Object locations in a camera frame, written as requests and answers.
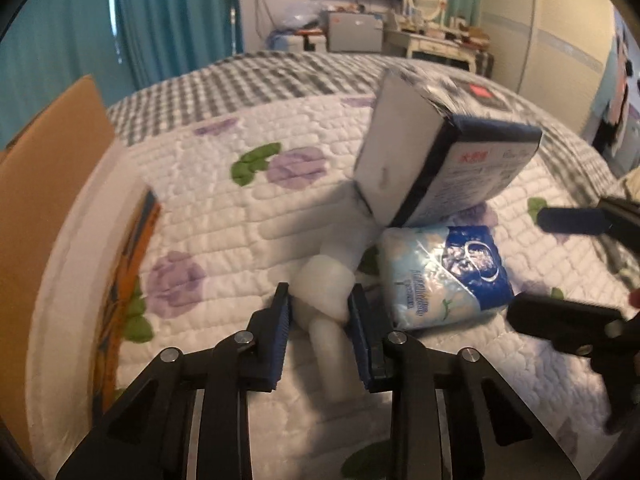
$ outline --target mattress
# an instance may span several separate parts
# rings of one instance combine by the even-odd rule
[[[254,62],[258,66],[249,69]],[[543,111],[478,76],[426,62],[243,57],[139,92],[111,109],[116,130],[162,204],[140,274],[151,338],[121,346],[119,387],[162,348],[210,348],[243,329],[276,284],[290,281],[318,252],[333,218],[354,200],[350,177],[372,90],[393,63],[444,92],[456,91],[455,79],[481,81],[523,120],[543,127],[540,152],[511,185],[454,219],[492,229],[514,289],[609,304],[630,316],[627,286],[638,270],[625,251],[606,240],[544,234],[535,225],[542,202],[587,205],[622,192],[597,154]],[[233,73],[239,79],[229,83]],[[248,173],[238,171],[248,152],[258,162]],[[359,278],[376,293],[375,276]],[[418,336],[431,348],[482,352],[584,478],[614,442],[601,430],[606,396],[588,362],[513,332],[504,312]],[[388,438],[390,397],[328,404],[308,337],[293,328],[277,390],[251,396],[249,413],[254,478],[332,479],[340,478],[355,451]]]

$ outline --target brown cardboard flap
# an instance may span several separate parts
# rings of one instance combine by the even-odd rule
[[[34,303],[60,227],[114,138],[86,76],[25,127],[0,164],[0,416],[28,456],[24,381]]]

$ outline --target white quilted bedspread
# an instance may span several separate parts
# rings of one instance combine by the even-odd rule
[[[196,272],[199,288],[190,306],[173,311],[152,308],[148,301],[145,317],[154,338],[123,343],[118,386],[129,384],[162,348],[210,348],[243,329],[276,284],[289,281],[318,252],[337,208],[353,199],[348,179],[369,118],[366,100],[315,96],[249,108],[130,148],[163,208],[142,267],[143,293],[154,294],[152,269],[168,254],[188,256],[203,272]],[[312,158],[312,172],[285,187],[270,171],[257,171],[242,187],[231,179],[230,168],[243,153],[271,142],[282,144],[280,154],[270,158],[274,171],[286,166],[289,156]],[[527,200],[534,196],[549,205],[572,204],[539,156],[489,204],[514,289],[557,287],[572,299],[625,305],[625,287],[607,272],[590,238],[559,240],[534,225],[527,213]],[[449,352],[479,349],[584,478],[611,446],[612,438],[600,430],[607,410],[604,389],[587,362],[511,331],[504,313],[483,323],[423,332],[420,339]],[[388,438],[389,401],[381,394],[345,404],[324,402],[310,343],[294,328],[277,391],[250,397],[254,478],[340,478],[350,454]]]

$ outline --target metal screw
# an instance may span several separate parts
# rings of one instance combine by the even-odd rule
[[[631,400],[634,404],[640,404],[640,384],[636,384],[634,389],[631,390]]]
[[[624,325],[622,324],[622,321],[620,321],[619,319],[616,319],[611,323],[607,323],[605,325],[604,333],[607,335],[607,337],[614,339],[622,335],[623,328],[624,328]]]
[[[403,345],[404,343],[406,343],[406,334],[398,330],[389,332],[386,338],[389,339],[389,341],[391,341],[394,345]]]
[[[470,363],[475,363],[480,360],[480,352],[475,348],[463,348],[462,358]]]
[[[254,340],[254,335],[248,330],[241,330],[234,336],[234,341],[238,344],[247,344]]]
[[[180,357],[180,351],[177,348],[165,348],[160,352],[160,359],[165,363],[173,363]]]
[[[575,351],[580,357],[587,357],[591,352],[593,352],[593,345],[582,345]]]

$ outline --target plastic tissue packaging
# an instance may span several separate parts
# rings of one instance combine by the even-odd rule
[[[378,247],[385,302],[399,330],[471,319],[513,297],[486,226],[391,228]]]

